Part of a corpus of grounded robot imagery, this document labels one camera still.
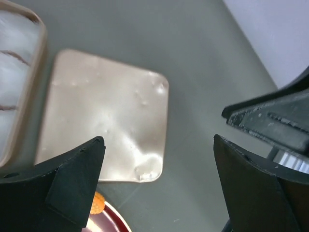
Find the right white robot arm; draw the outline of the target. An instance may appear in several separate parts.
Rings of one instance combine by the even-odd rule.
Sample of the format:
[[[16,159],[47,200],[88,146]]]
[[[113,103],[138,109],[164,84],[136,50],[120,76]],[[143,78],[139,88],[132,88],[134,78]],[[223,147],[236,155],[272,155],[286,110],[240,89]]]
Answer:
[[[275,92],[224,108],[222,117],[237,130],[273,148],[269,159],[309,172],[309,70]]]

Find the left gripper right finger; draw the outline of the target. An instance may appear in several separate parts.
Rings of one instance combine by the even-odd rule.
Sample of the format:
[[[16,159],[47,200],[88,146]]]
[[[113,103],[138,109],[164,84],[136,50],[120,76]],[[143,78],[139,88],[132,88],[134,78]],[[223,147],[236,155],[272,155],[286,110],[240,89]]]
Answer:
[[[214,157],[235,232],[307,232],[309,176],[249,152],[220,135]]]

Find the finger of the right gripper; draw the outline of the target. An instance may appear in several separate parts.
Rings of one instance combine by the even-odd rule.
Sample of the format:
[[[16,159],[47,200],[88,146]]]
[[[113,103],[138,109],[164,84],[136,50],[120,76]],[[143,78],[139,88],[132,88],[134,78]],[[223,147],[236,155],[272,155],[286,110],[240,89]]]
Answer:
[[[228,125],[272,146],[309,153],[309,70],[279,90],[225,107]]]

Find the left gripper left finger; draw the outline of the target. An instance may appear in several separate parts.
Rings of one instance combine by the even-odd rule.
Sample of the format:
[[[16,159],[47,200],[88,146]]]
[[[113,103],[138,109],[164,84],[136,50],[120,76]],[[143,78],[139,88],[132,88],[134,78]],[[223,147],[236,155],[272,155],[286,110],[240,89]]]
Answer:
[[[97,136],[0,179],[2,232],[80,232],[86,227],[105,143]]]

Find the gold tin lid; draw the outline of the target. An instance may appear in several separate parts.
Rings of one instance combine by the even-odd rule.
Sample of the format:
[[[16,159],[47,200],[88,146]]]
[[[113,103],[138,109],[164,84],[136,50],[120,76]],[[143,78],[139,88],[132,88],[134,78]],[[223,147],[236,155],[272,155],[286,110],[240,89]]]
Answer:
[[[64,49],[50,76],[35,163],[101,136],[100,182],[146,183],[163,171],[169,83],[163,75]]]

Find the square gold cookie tin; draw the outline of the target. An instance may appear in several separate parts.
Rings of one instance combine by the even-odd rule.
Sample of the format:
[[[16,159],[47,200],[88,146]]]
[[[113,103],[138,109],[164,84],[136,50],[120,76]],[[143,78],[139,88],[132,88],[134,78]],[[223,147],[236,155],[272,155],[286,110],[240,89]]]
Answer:
[[[0,2],[0,165],[17,158],[47,50],[47,29],[30,9]]]

